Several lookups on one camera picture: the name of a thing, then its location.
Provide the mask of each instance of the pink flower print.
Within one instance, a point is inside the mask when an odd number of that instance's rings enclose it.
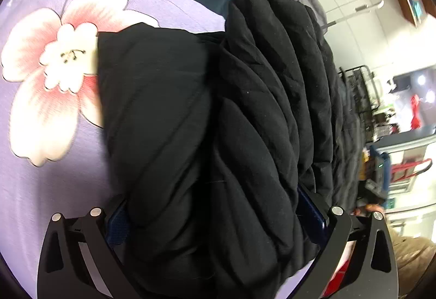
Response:
[[[127,0],[72,0],[59,18],[49,8],[24,17],[1,53],[2,75],[22,82],[10,112],[10,146],[42,166],[68,152],[78,116],[102,126],[97,88],[97,32],[119,32],[150,16],[125,10]]]

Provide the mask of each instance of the white wall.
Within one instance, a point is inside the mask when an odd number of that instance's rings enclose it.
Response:
[[[341,18],[363,4],[381,0],[319,0],[329,21]],[[417,29],[402,15],[397,0],[384,0],[377,11],[329,28],[326,39],[335,64],[351,68],[366,64],[387,78],[436,63],[436,19],[429,16]]]
[[[392,164],[400,164],[404,152],[390,154]],[[395,211],[400,208],[421,207],[430,203],[436,203],[436,143],[427,146],[424,159],[431,158],[434,165],[430,170],[416,177],[410,192],[395,195]],[[415,167],[415,172],[425,168],[428,163]]]

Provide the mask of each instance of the black jacket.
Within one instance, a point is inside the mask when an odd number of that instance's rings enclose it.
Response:
[[[103,33],[99,88],[147,297],[273,298],[317,252],[298,183],[354,205],[359,121],[298,2],[233,0],[226,32]]]

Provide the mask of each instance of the ceiling light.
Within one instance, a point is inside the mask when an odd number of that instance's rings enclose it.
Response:
[[[433,91],[428,91],[426,94],[426,102],[428,103],[434,103],[436,99],[435,93]]]
[[[422,86],[426,83],[426,77],[424,75],[421,75],[418,77],[418,83]]]

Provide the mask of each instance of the metal screw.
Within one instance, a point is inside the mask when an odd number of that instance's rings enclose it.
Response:
[[[342,215],[342,214],[344,214],[344,210],[343,210],[341,207],[333,207],[333,208],[331,209],[331,212],[332,212],[334,215]]]
[[[377,220],[382,220],[383,214],[380,212],[374,212],[374,218],[376,218]]]
[[[62,217],[62,215],[60,215],[59,213],[56,213],[56,214],[53,214],[52,220],[53,221],[58,221],[58,220],[60,220],[61,217]]]
[[[90,212],[91,216],[99,216],[101,213],[102,213],[102,210],[100,208],[94,208]]]

